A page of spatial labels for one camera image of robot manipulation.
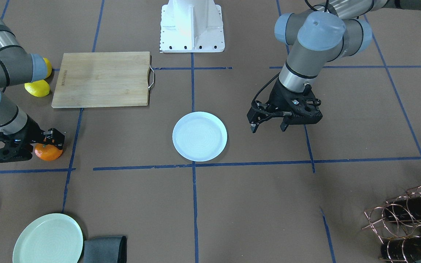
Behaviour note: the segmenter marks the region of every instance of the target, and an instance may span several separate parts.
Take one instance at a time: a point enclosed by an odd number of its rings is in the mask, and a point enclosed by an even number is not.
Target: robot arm
[[[288,125],[315,124],[322,118],[321,101],[311,91],[326,62],[352,56],[365,50],[372,30],[364,20],[355,19],[383,7],[421,10],[421,0],[331,0],[311,6],[300,14],[283,14],[276,22],[277,40],[291,45],[291,51],[272,88],[269,100],[257,95],[247,113],[253,133],[264,121],[282,118],[281,130]]]
[[[0,18],[0,88],[42,80],[47,73],[44,59],[27,54]],[[64,140],[56,129],[41,130],[0,91],[0,163],[31,159],[31,143],[51,144],[62,150]]]

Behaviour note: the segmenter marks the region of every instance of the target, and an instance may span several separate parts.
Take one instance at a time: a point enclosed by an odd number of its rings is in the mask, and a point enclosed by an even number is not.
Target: black cylinder
[[[405,257],[408,263],[418,262],[421,260],[421,237],[389,241],[381,246],[381,256],[392,260],[404,260]]]
[[[406,199],[395,201],[394,204],[396,205],[388,206],[384,210],[386,220],[408,221],[412,220],[410,215],[412,215],[415,220],[421,220],[421,196],[408,198],[408,200]]]
[[[384,8],[421,10],[421,0],[390,0],[386,3]]]

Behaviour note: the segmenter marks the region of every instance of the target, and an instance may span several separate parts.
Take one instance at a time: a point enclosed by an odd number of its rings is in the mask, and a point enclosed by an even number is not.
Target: orange
[[[59,150],[54,145],[44,145],[37,143],[34,148],[35,155],[42,160],[56,160],[61,156],[63,150]]]

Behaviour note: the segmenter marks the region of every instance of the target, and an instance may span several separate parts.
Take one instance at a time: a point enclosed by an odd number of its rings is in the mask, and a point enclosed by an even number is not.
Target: wine rack
[[[403,195],[387,199],[383,205],[364,211],[369,224],[363,230],[372,230],[385,249],[380,260],[391,263],[414,262],[407,259],[404,247],[413,238],[421,237],[421,219],[409,209],[409,200],[416,200],[417,197],[421,197],[421,186],[407,189]],[[397,257],[393,256],[392,250],[395,250],[395,255],[401,252],[400,258],[403,259],[394,259]]]

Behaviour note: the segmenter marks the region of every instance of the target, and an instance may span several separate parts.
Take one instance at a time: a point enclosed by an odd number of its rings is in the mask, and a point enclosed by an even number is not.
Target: black cable
[[[258,96],[259,96],[259,93],[261,93],[271,82],[273,82],[278,76],[279,76],[279,74],[280,74],[280,72],[279,73],[277,73],[271,80],[269,80],[269,82],[268,83],[266,83],[266,85],[264,85],[257,93],[256,93],[256,95],[254,96],[254,98],[253,98],[253,100],[251,101],[251,108],[254,110],[254,111],[256,111],[256,112],[259,112],[259,113],[263,113],[263,114],[266,114],[266,115],[269,115],[269,116],[273,116],[273,115],[275,115],[274,113],[271,113],[271,112],[268,112],[268,111],[265,111],[265,110],[260,110],[259,108],[256,108],[254,105],[256,105],[256,99],[258,98]]]
[[[329,0],[326,0],[326,4],[324,5],[324,12],[327,12],[328,6],[329,6]]]
[[[306,3],[306,5],[313,11],[317,11],[316,8],[314,8],[312,5],[310,5],[310,3],[308,2],[308,0],[304,0],[304,2]]]

